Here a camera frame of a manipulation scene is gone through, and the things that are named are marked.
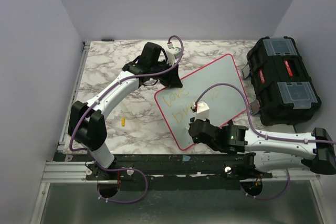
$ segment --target wall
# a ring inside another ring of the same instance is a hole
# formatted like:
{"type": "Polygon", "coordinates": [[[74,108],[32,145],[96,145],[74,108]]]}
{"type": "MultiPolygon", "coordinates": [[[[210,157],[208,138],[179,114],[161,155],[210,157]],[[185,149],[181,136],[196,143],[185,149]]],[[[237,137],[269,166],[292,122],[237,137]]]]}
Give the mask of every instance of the wall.
{"type": "MultiPolygon", "coordinates": [[[[325,128],[336,140],[335,42],[336,0],[293,0],[275,36],[291,36],[303,57],[322,107],[307,123],[297,126],[299,132],[314,127],[325,128]]],[[[323,176],[321,184],[331,209],[336,208],[336,176],[323,176]]]]}
{"type": "Polygon", "coordinates": [[[62,0],[83,40],[259,39],[292,0],[62,0]]]}
{"type": "Polygon", "coordinates": [[[60,0],[0,6],[0,223],[29,223],[83,45],[60,0]]]}

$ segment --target marble table top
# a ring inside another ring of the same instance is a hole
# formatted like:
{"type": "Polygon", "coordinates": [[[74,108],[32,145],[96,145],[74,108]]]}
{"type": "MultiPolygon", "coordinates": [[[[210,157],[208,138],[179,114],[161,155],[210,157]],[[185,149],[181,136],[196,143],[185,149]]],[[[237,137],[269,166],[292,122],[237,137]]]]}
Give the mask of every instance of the marble table top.
{"type": "MultiPolygon", "coordinates": [[[[141,54],[147,40],[127,40],[114,42],[94,41],[90,45],[85,69],[79,85],[77,100],[87,101],[101,92],[120,73],[125,63],[141,54]]],[[[161,46],[166,41],[151,41],[161,46]]],[[[230,53],[236,66],[245,66],[248,51],[256,42],[245,41],[184,41],[184,56],[179,64],[180,78],[204,66],[205,64],[230,53]]],[[[255,93],[250,80],[244,80],[248,100],[255,100],[255,93]]],[[[114,154],[211,154],[217,153],[204,144],[197,144],[186,151],[181,151],[172,137],[163,116],[154,101],[154,94],[162,89],[161,84],[140,87],[128,95],[106,119],[108,137],[106,144],[114,154]]],[[[248,126],[247,115],[243,113],[233,119],[234,124],[248,126]]],[[[274,125],[265,127],[258,117],[253,117],[257,129],[294,133],[292,126],[274,125]]],[[[72,154],[69,149],[70,137],[65,137],[65,154],[72,154]]]]}

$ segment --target black box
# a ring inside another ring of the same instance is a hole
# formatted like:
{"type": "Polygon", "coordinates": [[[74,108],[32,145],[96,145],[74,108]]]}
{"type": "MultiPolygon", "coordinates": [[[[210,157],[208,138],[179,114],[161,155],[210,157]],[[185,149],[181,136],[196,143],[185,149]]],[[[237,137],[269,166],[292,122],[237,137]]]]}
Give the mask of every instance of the black box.
{"type": "Polygon", "coordinates": [[[292,38],[262,38],[247,60],[263,125],[306,122],[321,106],[292,38]]]}

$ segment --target whiteboard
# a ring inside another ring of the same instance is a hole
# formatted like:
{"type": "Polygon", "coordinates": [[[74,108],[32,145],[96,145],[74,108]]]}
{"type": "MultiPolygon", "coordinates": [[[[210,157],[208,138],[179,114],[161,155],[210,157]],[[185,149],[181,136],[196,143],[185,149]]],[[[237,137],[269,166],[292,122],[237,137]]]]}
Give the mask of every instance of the whiteboard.
{"type": "MultiPolygon", "coordinates": [[[[183,88],[161,89],[154,95],[154,99],[177,146],[184,151],[193,145],[187,126],[190,123],[190,118],[195,116],[191,106],[200,94],[211,85],[219,82],[232,84],[244,94],[245,90],[230,54],[197,69],[183,77],[181,81],[183,88]]],[[[210,107],[210,123],[216,126],[224,125],[246,109],[240,94],[227,86],[217,86],[209,90],[201,100],[210,107]]]]}

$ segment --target purple cable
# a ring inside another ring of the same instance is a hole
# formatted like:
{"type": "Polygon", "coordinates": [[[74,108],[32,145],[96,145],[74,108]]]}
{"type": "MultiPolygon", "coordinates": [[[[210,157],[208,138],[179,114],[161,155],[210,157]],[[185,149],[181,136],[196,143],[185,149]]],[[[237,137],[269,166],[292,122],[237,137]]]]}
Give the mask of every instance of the purple cable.
{"type": "MultiPolygon", "coordinates": [[[[103,99],[103,98],[104,98],[104,97],[105,97],[111,90],[113,90],[116,86],[118,86],[120,83],[122,83],[122,82],[124,82],[124,81],[127,81],[127,80],[132,79],[132,78],[159,76],[159,75],[161,75],[161,74],[165,74],[165,73],[169,72],[170,70],[172,70],[173,68],[175,68],[175,67],[180,63],[180,61],[181,61],[181,59],[182,59],[183,52],[184,52],[184,46],[183,46],[183,42],[182,42],[182,40],[181,40],[181,39],[179,38],[179,36],[177,36],[177,35],[172,35],[172,36],[170,36],[169,39],[168,39],[168,44],[171,43],[171,39],[172,39],[172,38],[176,38],[176,39],[180,42],[180,44],[181,44],[181,55],[180,55],[179,59],[177,60],[177,62],[176,62],[174,65],[172,65],[170,68],[168,68],[168,69],[166,69],[166,70],[164,70],[164,71],[162,71],[162,72],[159,72],[159,73],[139,74],[139,75],[136,75],[136,76],[129,76],[129,77],[126,77],[126,78],[120,80],[120,82],[117,82],[117,83],[115,83],[114,85],[112,85],[112,86],[111,86],[108,90],[106,90],[106,91],[101,95],[101,97],[99,97],[97,100],[98,100],[98,101],[101,101],[101,100],[102,100],[102,99],[103,99]]],[[[90,112],[96,105],[97,105],[97,103],[94,102],[94,103],[93,103],[93,104],[92,104],[92,105],[91,105],[91,106],[84,112],[84,114],[83,114],[83,115],[81,116],[81,118],[79,119],[79,121],[78,121],[78,123],[77,123],[75,129],[73,130],[73,133],[72,133],[72,135],[71,135],[71,139],[70,139],[70,144],[69,144],[69,149],[70,149],[72,152],[76,152],[76,151],[86,151],[86,150],[87,150],[86,148],[77,148],[77,149],[74,149],[74,148],[72,148],[72,145],[73,145],[73,141],[75,140],[76,133],[77,133],[79,127],[80,127],[80,124],[83,122],[83,120],[85,119],[85,117],[87,116],[87,114],[88,114],[88,113],[89,113],[89,112],[90,112]]],[[[107,171],[107,172],[119,172],[119,171],[121,171],[121,170],[133,170],[133,171],[135,171],[135,172],[140,173],[140,174],[144,177],[144,179],[145,179],[145,184],[146,184],[145,191],[144,191],[144,193],[143,193],[138,199],[135,199],[135,200],[129,200],[129,201],[120,201],[120,200],[114,200],[114,199],[107,199],[107,201],[115,202],[115,203],[124,203],[124,204],[134,203],[134,202],[137,202],[137,201],[141,200],[141,199],[147,194],[147,190],[148,190],[148,181],[147,181],[146,175],[145,175],[142,171],[140,171],[140,170],[138,170],[138,169],[135,169],[135,168],[107,169],[107,168],[101,166],[97,161],[95,161],[95,163],[96,163],[97,166],[99,166],[101,169],[103,169],[103,170],[105,170],[105,171],[107,171]]]]}
{"type": "Polygon", "coordinates": [[[288,169],[286,169],[286,173],[287,173],[287,184],[286,184],[286,187],[282,190],[281,193],[275,195],[275,196],[271,196],[271,197],[268,197],[268,198],[257,198],[256,196],[252,196],[250,194],[248,194],[242,186],[240,186],[241,190],[244,192],[244,194],[249,197],[249,198],[252,198],[252,199],[257,199],[257,200],[272,200],[272,199],[277,199],[279,197],[281,197],[282,195],[284,195],[288,189],[289,189],[289,184],[290,184],[290,175],[289,175],[289,171],[288,169]]]}
{"type": "MultiPolygon", "coordinates": [[[[129,80],[129,79],[133,79],[133,78],[140,78],[140,77],[152,77],[152,76],[159,76],[159,75],[161,75],[161,74],[164,74],[164,73],[167,73],[167,72],[169,72],[170,70],[172,70],[173,68],[175,68],[179,63],[180,63],[180,61],[181,61],[181,59],[182,59],[182,56],[183,56],[183,52],[184,52],[184,46],[183,46],[183,42],[182,42],[182,40],[179,38],[179,36],[177,36],[177,35],[172,35],[172,36],[170,36],[169,37],[169,39],[168,39],[168,44],[170,44],[171,43],[171,39],[172,38],[176,38],[179,42],[180,42],[180,44],[181,44],[181,55],[180,55],[180,57],[179,57],[179,59],[177,60],[177,62],[174,64],[174,65],[172,65],[170,68],[168,68],[168,69],[166,69],[166,70],[164,70],[164,71],[162,71],[162,72],[159,72],[159,73],[149,73],[149,74],[139,74],[139,75],[137,75],[137,76],[128,76],[128,77],[126,77],[126,78],[124,78],[124,79],[122,79],[122,80],[120,80],[120,83],[122,83],[122,82],[124,82],[124,81],[127,81],[127,80],[129,80]]],[[[101,101],[112,89],[114,89],[116,86],[118,86],[119,85],[119,82],[117,82],[117,83],[115,83],[114,85],[112,85],[108,90],[106,90],[102,95],[101,95],[101,97],[99,97],[97,100],[98,101],[101,101]]],[[[78,123],[77,123],[77,125],[76,125],[76,127],[75,127],[75,129],[73,130],[73,133],[72,133],[72,135],[71,135],[71,139],[70,139],[70,144],[69,144],[69,149],[72,151],[72,152],[77,152],[77,151],[86,151],[86,148],[77,148],[77,149],[74,149],[74,148],[72,148],[72,145],[73,145],[73,141],[75,140],[75,136],[76,136],[76,133],[77,133],[77,131],[78,131],[78,129],[79,129],[79,127],[80,127],[80,124],[83,122],[83,120],[85,119],[85,117],[86,117],[86,115],[95,107],[97,105],[97,103],[96,102],[94,102],[85,112],[84,112],[84,114],[82,115],[82,117],[79,119],[79,121],[78,121],[78,123]]]]}
{"type": "MultiPolygon", "coordinates": [[[[228,86],[231,88],[234,88],[235,90],[237,90],[239,92],[239,94],[241,95],[241,97],[244,100],[245,103],[245,107],[246,107],[246,112],[247,112],[247,119],[248,119],[248,124],[250,125],[251,130],[256,133],[258,136],[261,136],[263,138],[268,138],[271,140],[278,140],[278,141],[286,141],[286,142],[294,142],[294,143],[304,143],[304,140],[298,140],[298,139],[292,139],[292,138],[282,138],[282,137],[276,137],[276,136],[267,136],[258,132],[253,124],[252,124],[252,120],[251,120],[251,115],[250,115],[250,111],[249,111],[249,106],[248,106],[248,101],[245,97],[245,95],[234,85],[229,84],[229,83],[217,83],[212,85],[211,87],[207,88],[206,90],[203,91],[203,93],[197,98],[195,105],[197,105],[197,103],[200,101],[200,99],[204,96],[204,94],[206,92],[208,92],[210,89],[216,87],[216,86],[228,86]]],[[[328,141],[328,140],[308,140],[308,143],[323,143],[323,144],[336,144],[335,141],[328,141]]]]}
{"type": "Polygon", "coordinates": [[[140,171],[138,169],[135,169],[135,168],[107,169],[107,168],[101,166],[98,162],[96,162],[96,165],[99,166],[99,168],[101,168],[102,170],[105,170],[106,172],[120,172],[122,170],[133,170],[135,172],[140,173],[143,176],[143,178],[145,179],[145,190],[144,190],[143,194],[137,199],[122,201],[122,200],[104,198],[103,196],[100,195],[100,188],[98,187],[97,192],[98,192],[100,198],[102,198],[104,200],[107,200],[107,201],[110,201],[110,202],[114,202],[114,203],[131,204],[131,203],[135,203],[135,202],[138,202],[139,200],[143,199],[143,197],[145,197],[145,195],[147,194],[148,180],[146,178],[146,175],[142,171],[140,171]]]}

